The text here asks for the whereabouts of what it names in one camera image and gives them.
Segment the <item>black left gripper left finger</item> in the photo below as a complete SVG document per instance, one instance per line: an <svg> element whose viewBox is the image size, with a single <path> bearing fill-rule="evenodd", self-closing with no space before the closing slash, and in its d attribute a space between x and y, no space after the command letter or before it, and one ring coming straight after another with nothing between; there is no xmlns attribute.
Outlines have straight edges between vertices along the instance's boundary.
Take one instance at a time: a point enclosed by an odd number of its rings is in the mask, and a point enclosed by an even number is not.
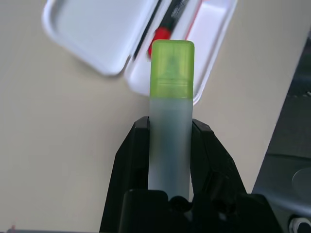
<svg viewBox="0 0 311 233"><path fill-rule="evenodd" d="M149 138L150 122L144 116L134 122L115 155L100 232L118 232L124 194L132 189L147 189Z"/></svg>

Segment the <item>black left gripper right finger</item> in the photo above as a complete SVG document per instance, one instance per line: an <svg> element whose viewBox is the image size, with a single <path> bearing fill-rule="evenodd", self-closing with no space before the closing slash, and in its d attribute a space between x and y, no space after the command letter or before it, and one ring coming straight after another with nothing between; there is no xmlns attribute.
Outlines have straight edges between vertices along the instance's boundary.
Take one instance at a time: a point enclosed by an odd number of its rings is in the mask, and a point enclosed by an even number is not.
<svg viewBox="0 0 311 233"><path fill-rule="evenodd" d="M193 119L190 175L194 196L233 202L246 189L233 158L205 123Z"/></svg>

